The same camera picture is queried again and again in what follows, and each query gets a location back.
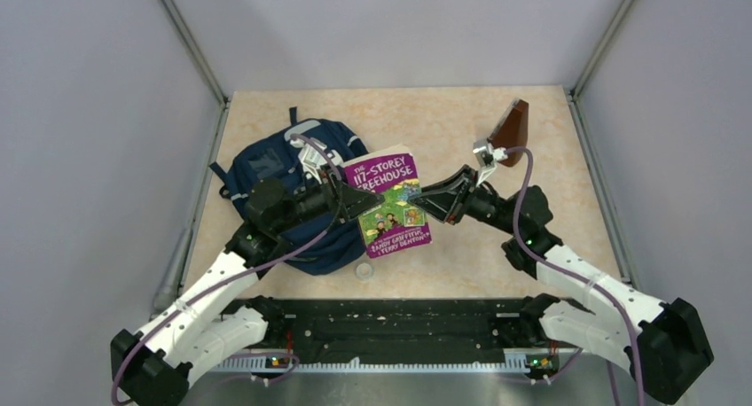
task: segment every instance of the book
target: book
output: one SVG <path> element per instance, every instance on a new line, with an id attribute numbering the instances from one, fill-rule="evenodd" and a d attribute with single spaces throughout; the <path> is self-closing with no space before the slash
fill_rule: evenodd
<path id="1" fill-rule="evenodd" d="M 371 258 L 431 243 L 423 210 L 407 199 L 420 193 L 410 149 L 398 144 L 344 163 L 348 184 L 381 193 L 384 203 L 358 217 L 365 253 Z"/>

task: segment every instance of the beige table surface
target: beige table surface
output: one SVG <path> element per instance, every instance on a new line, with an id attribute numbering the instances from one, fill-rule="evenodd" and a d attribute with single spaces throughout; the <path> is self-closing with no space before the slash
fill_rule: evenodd
<path id="1" fill-rule="evenodd" d="M 227 169 L 248 144 L 298 118 L 343 121 L 369 151 L 393 144 L 412 150 L 422 184 L 451 176 L 462 164 L 477 166 L 473 141 L 488 133 L 514 98 L 530 103 L 528 146 L 535 156 L 532 183 L 549 199 L 552 233 L 585 260 L 617 277 L 582 149 L 561 86 L 374 90 L 239 91 L 231 101 L 217 162 Z M 490 178 L 505 197 L 520 189 L 523 161 Z M 209 268 L 241 223 L 212 177 L 186 288 Z M 500 245 L 510 237 L 471 218 L 450 226 L 429 218 L 433 243 L 372 260 L 373 276 L 355 275 L 362 260 L 326 276 L 309 276 L 279 264 L 242 296 L 277 298 L 470 298 L 561 294 L 512 268 Z"/>

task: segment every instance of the navy blue backpack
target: navy blue backpack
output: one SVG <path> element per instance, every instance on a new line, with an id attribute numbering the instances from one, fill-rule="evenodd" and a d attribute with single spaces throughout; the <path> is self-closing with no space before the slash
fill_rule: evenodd
<path id="1" fill-rule="evenodd" d="M 235 157 L 227 172 L 216 162 L 210 165 L 224 182 L 219 194 L 232 202 L 244 220 L 248 193 L 259 180 L 268 177 L 278 178 L 290 193 L 305 188 L 305 178 L 298 161 L 298 153 L 301 150 L 290 144 L 291 134 L 298 133 L 319 140 L 326 144 L 327 151 L 336 151 L 342 157 L 342 161 L 368 153 L 360 138 L 341 122 L 313 118 L 298 122 L 297 108 L 291 107 L 290 123 L 289 129 L 283 129 L 249 145 Z M 322 215 L 288 230 L 282 236 L 290 241 L 292 249 L 296 249 L 326 229 L 332 218 L 331 214 Z M 311 275 L 324 275 L 356 260 L 364 252 L 365 246 L 357 222 L 336 223 L 326 236 L 308 251 L 286 262 Z"/>

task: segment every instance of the white bracket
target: white bracket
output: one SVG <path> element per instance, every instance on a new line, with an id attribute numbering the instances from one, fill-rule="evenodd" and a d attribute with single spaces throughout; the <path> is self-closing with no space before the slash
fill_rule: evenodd
<path id="1" fill-rule="evenodd" d="M 269 325 L 259 312 L 241 308 L 222 322 L 213 322 L 184 354 L 183 362 L 191 362 L 188 384 L 193 386 L 206 372 L 241 349 L 263 340 Z"/>
<path id="2" fill-rule="evenodd" d="M 172 367 L 177 367 L 178 364 L 183 362 L 187 347 L 192 347 L 194 341 L 219 316 L 227 304 L 249 286 L 256 283 L 258 276 L 253 273 L 242 277 L 218 288 L 191 306 L 188 306 L 187 303 L 210 286 L 246 271 L 245 262 L 242 257 L 235 253 L 219 254 L 204 276 L 188 291 L 162 314 L 138 329 L 142 333 L 148 333 L 176 310 L 180 313 L 172 322 L 146 342 L 146 346 L 153 352 L 164 351 L 164 361 Z"/>
<path id="3" fill-rule="evenodd" d="M 611 301 L 593 287 L 598 284 L 621 303 L 637 335 L 642 333 L 640 322 L 653 322 L 663 312 L 662 301 L 641 293 L 593 267 L 568 246 L 551 248 L 545 258 L 550 263 L 572 271 L 590 282 L 576 280 L 541 262 L 537 264 L 537 280 L 564 290 L 573 300 L 591 311 L 583 312 L 565 301 L 552 304 L 541 318 L 546 336 L 552 340 L 582 347 L 629 371 L 630 361 L 623 352 L 624 348 L 630 345 L 626 325 Z"/>
<path id="4" fill-rule="evenodd" d="M 311 137 L 310 141 L 324 151 L 324 153 L 326 153 L 326 155 L 334 162 L 334 165 L 342 165 L 344 161 L 337 151 L 334 149 L 327 151 L 326 144 L 316 138 Z M 318 170 L 326 164 L 326 159 L 310 144 L 306 144 L 300 139 L 290 140 L 290 145 L 292 147 L 301 148 L 301 151 L 298 153 L 298 160 L 301 162 L 303 174 L 306 179 L 310 180 L 312 178 L 321 184 L 321 176 L 319 175 Z"/>
<path id="5" fill-rule="evenodd" d="M 506 149 L 494 147 L 486 140 L 478 140 L 473 144 L 473 154 L 478 160 L 478 179 L 475 181 L 475 187 L 480 186 L 485 182 L 498 167 L 498 163 L 501 160 L 508 158 L 506 156 Z"/>

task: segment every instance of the white cable tie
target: white cable tie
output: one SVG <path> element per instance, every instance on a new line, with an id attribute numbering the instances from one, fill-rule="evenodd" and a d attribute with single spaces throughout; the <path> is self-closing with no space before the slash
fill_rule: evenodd
<path id="1" fill-rule="evenodd" d="M 597 285 L 606 276 L 608 276 L 606 274 L 606 272 L 605 271 L 601 271 L 601 272 L 597 273 L 595 276 L 593 276 L 590 280 L 588 280 L 587 285 L 585 285 L 585 287 L 583 289 L 583 301 L 582 301 L 582 303 L 583 303 L 583 306 L 585 308 L 587 308 L 588 310 L 592 310 L 592 308 L 590 307 L 590 300 L 591 300 L 590 291 L 592 290 L 592 288 L 595 285 Z"/>
<path id="2" fill-rule="evenodd" d="M 175 308 L 177 308 L 177 311 L 190 317 L 191 320 L 197 320 L 199 318 L 199 312 L 196 311 L 195 308 L 189 306 L 187 302 L 180 300 L 179 298 L 175 300 Z"/>

